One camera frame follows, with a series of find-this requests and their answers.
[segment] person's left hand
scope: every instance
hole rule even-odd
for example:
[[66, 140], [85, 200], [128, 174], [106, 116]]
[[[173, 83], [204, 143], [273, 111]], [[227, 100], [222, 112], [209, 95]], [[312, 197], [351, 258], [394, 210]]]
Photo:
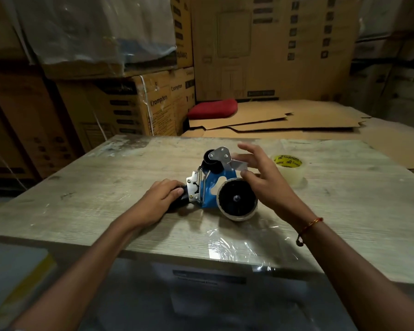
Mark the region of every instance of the person's left hand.
[[144, 196], [119, 219], [129, 230], [144, 228], [158, 222], [170, 204], [183, 194], [184, 190], [177, 188], [182, 185], [184, 184], [177, 180], [155, 181]]

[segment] hand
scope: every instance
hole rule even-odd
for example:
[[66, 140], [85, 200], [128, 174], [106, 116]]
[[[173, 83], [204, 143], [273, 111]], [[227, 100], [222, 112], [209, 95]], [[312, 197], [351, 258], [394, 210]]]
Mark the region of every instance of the hand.
[[277, 216], [297, 231], [317, 218], [292, 190], [274, 161], [260, 146], [247, 143], [239, 143], [237, 146], [251, 154], [232, 154], [232, 158], [245, 161], [249, 167], [257, 168], [260, 172], [260, 174], [248, 170], [241, 172], [241, 177], [250, 184], [258, 200], [273, 209]]
[[184, 190], [177, 188], [182, 185], [184, 184], [177, 180], [155, 181], [144, 196], [119, 219], [129, 230], [144, 228], [158, 222], [170, 204], [183, 194]]

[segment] table top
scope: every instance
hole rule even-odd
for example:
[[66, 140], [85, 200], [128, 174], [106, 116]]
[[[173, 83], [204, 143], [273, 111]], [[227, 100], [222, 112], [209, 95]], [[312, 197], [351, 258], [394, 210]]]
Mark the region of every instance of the table top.
[[[414, 284], [414, 174], [361, 141], [246, 139], [267, 154], [308, 163], [295, 187], [314, 212], [388, 278]], [[237, 139], [115, 136], [0, 207], [0, 241], [85, 247], [165, 178], [185, 181], [206, 150]], [[321, 273], [296, 233], [259, 203], [236, 223], [219, 210], [166, 214], [134, 239], [122, 256], [150, 261], [270, 266], [290, 274]]]

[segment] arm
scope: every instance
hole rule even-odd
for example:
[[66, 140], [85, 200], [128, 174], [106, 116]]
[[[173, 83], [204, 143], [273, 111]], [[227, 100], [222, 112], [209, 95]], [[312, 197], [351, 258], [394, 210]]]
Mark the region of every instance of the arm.
[[135, 232], [160, 220], [171, 202], [183, 193], [181, 188], [174, 189], [181, 185], [167, 179], [155, 182], [11, 327], [25, 331], [77, 329], [118, 254]]
[[[297, 232], [317, 218], [259, 146], [238, 146], [252, 154], [233, 159], [260, 171], [259, 176], [250, 171], [241, 176], [263, 204]], [[359, 330], [414, 330], [414, 302], [324, 222], [314, 224], [302, 238]]]

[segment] blue object under plastic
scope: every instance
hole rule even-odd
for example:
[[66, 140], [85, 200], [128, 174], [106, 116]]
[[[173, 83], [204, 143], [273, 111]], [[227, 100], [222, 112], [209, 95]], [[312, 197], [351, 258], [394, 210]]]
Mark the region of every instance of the blue object under plastic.
[[[218, 179], [220, 177], [226, 177], [227, 180], [236, 178], [236, 171], [222, 171], [219, 174], [210, 174], [206, 178], [206, 189], [205, 194], [201, 195], [201, 199], [203, 200], [203, 205], [201, 208], [217, 208], [218, 205], [216, 203], [216, 195], [212, 195], [210, 190], [216, 185]], [[203, 181], [201, 181], [200, 192], [202, 193], [204, 190]]]

